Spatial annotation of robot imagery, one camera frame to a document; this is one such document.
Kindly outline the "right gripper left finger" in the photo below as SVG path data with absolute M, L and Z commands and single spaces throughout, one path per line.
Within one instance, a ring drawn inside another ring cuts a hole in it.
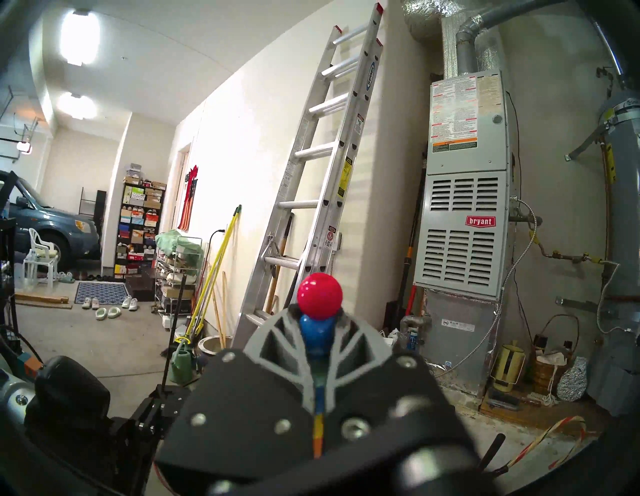
M 166 481 L 264 481 L 321 462 L 313 327 L 289 307 L 209 360 L 154 463 Z

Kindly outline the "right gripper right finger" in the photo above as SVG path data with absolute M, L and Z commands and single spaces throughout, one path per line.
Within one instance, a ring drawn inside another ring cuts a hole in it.
M 456 417 L 425 361 L 392 349 L 354 315 L 338 310 L 318 357 L 318 458 L 362 439 L 362 458 L 465 446 Z

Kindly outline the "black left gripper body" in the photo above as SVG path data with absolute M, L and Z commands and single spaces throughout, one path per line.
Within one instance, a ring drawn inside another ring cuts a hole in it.
M 128 418 L 111 419 L 111 439 L 128 451 L 154 449 L 181 413 L 191 389 L 157 385 Z

